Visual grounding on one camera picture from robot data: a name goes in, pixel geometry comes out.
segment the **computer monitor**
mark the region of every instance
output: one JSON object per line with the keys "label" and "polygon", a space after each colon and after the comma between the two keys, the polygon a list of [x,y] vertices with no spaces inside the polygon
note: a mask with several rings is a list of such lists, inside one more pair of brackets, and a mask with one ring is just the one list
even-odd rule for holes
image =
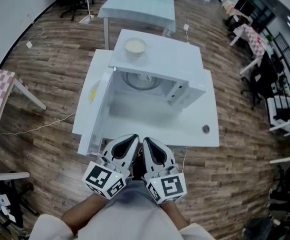
{"label": "computer monitor", "polygon": [[250,16],[254,10],[255,7],[248,1],[246,1],[243,7],[240,9],[240,11],[246,16]]}
{"label": "computer monitor", "polygon": [[235,9],[240,10],[244,6],[245,2],[246,0],[239,0],[235,5]]}

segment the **white bowl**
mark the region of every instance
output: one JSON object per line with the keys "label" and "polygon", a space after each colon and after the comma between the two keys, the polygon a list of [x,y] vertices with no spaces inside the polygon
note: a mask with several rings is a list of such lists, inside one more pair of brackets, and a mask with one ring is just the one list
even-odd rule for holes
{"label": "white bowl", "polygon": [[131,56],[141,56],[146,50],[146,43],[144,40],[132,37],[125,42],[125,49],[127,54]]}

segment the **white desk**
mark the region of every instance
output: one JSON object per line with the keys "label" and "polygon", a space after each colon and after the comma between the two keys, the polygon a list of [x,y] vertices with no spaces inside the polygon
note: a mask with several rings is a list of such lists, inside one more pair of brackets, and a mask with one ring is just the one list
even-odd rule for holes
{"label": "white desk", "polygon": [[[96,50],[80,95],[72,132],[83,134],[89,115],[90,89],[108,67],[113,51]],[[219,129],[215,92],[211,73],[203,70],[206,93],[182,112],[170,109],[166,103],[116,93],[104,125],[105,139],[126,134],[138,134],[140,140],[155,138],[166,145],[180,147],[219,147]],[[210,132],[203,133],[208,125]]]}
{"label": "white desk", "polygon": [[109,50],[108,18],[133,20],[176,31],[174,0],[108,0],[100,8],[98,17],[104,19],[105,49]]}

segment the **white shirt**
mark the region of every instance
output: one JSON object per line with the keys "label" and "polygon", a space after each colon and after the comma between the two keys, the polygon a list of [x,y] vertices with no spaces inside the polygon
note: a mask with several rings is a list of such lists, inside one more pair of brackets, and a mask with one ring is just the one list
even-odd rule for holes
{"label": "white shirt", "polygon": [[29,240],[214,240],[198,224],[178,231],[168,215],[154,202],[142,182],[132,181],[113,198],[76,238],[60,219],[41,215]]}

